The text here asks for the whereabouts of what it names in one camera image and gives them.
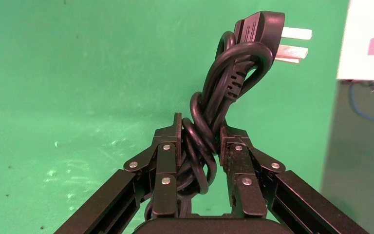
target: black power cord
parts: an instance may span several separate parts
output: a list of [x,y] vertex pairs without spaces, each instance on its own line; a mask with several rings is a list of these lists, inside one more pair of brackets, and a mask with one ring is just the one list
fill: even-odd
[[[189,118],[182,120],[183,164],[177,173],[179,217],[191,211],[191,199],[196,194],[208,192],[216,176],[214,155],[220,152],[217,138],[227,111],[270,70],[283,27],[283,13],[262,11],[238,21],[234,33],[222,35],[203,91],[190,100],[194,123]],[[151,210],[152,201],[146,208],[146,220],[151,218]]]

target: metal prong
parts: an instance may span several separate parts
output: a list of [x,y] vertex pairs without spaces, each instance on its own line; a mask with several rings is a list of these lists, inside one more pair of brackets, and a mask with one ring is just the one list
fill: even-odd
[[282,38],[294,38],[301,40],[310,40],[312,38],[312,30],[302,28],[284,27],[281,33]]
[[281,61],[281,62],[289,62],[289,63],[299,63],[300,59],[299,58],[284,58],[280,56],[276,56],[275,60]]
[[290,45],[279,45],[277,56],[291,59],[304,59],[307,56],[307,48]]

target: gray wall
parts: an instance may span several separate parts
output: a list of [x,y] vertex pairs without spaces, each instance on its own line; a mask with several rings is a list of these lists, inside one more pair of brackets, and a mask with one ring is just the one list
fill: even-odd
[[[374,234],[374,122],[349,106],[348,84],[341,84],[325,164],[322,194]],[[355,85],[358,107],[374,115],[374,93]]]

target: coiled cable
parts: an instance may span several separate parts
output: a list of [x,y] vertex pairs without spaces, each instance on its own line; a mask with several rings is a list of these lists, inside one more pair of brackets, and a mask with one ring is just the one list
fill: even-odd
[[[237,43],[232,32],[222,35],[203,91],[194,93],[190,99],[194,123],[187,117],[182,119],[183,163],[177,172],[179,217],[191,212],[191,199],[206,194],[214,181],[217,172],[214,155],[220,153],[217,137],[230,105],[257,84],[272,63],[272,52],[266,45],[253,41]],[[255,67],[245,79],[247,72]],[[146,220],[151,218],[151,210],[152,201],[146,208]]]

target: screw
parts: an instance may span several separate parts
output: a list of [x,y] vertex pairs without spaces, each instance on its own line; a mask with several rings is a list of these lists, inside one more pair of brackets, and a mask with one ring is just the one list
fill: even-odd
[[242,179],[242,182],[243,182],[244,185],[251,185],[251,179],[250,178],[244,177]]
[[170,178],[168,178],[168,177],[164,177],[164,178],[161,180],[161,183],[162,183],[162,184],[170,184],[170,182],[171,182],[171,180],[170,180]]
[[134,162],[130,162],[130,167],[131,168],[134,168],[134,167],[137,167],[138,166],[138,162],[134,161]]
[[278,169],[279,167],[280,167],[280,165],[278,164],[278,163],[272,163],[272,167],[274,168],[274,169]]

